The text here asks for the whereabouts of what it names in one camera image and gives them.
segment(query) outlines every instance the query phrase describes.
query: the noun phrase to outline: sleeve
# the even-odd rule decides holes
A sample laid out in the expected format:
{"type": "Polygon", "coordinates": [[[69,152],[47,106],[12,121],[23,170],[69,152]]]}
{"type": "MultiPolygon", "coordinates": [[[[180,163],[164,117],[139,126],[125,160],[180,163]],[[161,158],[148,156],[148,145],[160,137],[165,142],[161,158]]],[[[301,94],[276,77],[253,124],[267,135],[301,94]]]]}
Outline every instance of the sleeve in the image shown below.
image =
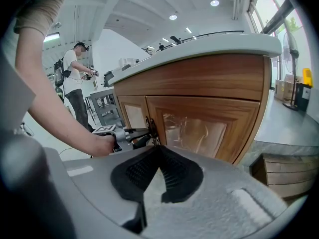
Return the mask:
{"type": "Polygon", "coordinates": [[[73,61],[77,61],[76,59],[76,55],[75,55],[75,52],[73,50],[69,50],[67,53],[65,53],[65,56],[64,56],[64,65],[66,68],[64,68],[65,70],[69,70],[70,68],[70,65],[73,61]]]}

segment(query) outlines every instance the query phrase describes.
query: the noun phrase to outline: human hand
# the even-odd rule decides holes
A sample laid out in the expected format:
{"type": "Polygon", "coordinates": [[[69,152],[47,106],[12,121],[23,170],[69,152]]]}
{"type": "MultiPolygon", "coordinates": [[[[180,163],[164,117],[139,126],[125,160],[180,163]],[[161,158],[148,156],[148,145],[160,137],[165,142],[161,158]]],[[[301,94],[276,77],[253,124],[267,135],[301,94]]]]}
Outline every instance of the human hand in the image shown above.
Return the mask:
{"type": "Polygon", "coordinates": [[[98,136],[96,135],[95,141],[92,145],[92,151],[89,153],[93,157],[108,156],[113,153],[115,144],[114,137],[111,135],[98,136]]]}

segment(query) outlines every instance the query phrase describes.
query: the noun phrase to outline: man in white t-shirt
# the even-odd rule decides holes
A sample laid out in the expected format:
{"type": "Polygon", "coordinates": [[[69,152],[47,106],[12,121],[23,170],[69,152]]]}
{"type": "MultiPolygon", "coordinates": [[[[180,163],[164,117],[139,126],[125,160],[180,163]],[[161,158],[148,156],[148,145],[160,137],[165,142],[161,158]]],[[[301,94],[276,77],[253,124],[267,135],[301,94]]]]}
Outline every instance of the man in white t-shirt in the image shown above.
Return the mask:
{"type": "Polygon", "coordinates": [[[78,42],[73,49],[68,50],[63,57],[64,70],[71,71],[69,77],[64,77],[64,95],[70,101],[75,112],[76,120],[80,122],[87,130],[93,131],[88,123],[88,114],[86,111],[83,94],[81,90],[82,79],[80,72],[87,72],[90,75],[94,74],[94,70],[87,68],[77,61],[82,52],[86,52],[89,47],[85,47],[83,42],[78,42]]]}

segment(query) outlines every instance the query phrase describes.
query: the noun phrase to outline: round ceiling light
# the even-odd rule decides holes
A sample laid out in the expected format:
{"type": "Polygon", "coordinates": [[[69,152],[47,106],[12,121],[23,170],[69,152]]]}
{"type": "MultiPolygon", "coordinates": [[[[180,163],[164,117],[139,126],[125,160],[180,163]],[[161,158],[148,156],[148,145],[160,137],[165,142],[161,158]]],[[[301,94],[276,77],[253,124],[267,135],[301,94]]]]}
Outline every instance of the round ceiling light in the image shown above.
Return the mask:
{"type": "Polygon", "coordinates": [[[176,20],[176,19],[177,19],[177,16],[173,14],[173,15],[169,16],[169,19],[170,19],[170,20],[176,20]]]}
{"type": "Polygon", "coordinates": [[[211,6],[218,6],[219,5],[219,1],[213,0],[213,1],[210,2],[210,5],[211,6]]]}

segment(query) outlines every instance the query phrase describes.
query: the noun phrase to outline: yellow container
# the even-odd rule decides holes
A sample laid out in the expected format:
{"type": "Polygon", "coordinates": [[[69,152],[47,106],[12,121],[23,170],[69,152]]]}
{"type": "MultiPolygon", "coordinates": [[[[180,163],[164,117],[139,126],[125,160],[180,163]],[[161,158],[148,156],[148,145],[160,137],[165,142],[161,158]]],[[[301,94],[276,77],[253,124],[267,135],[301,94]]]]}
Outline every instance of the yellow container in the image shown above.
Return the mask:
{"type": "Polygon", "coordinates": [[[303,77],[304,77],[304,84],[307,84],[313,87],[313,76],[311,74],[310,68],[303,69],[303,77]]]}

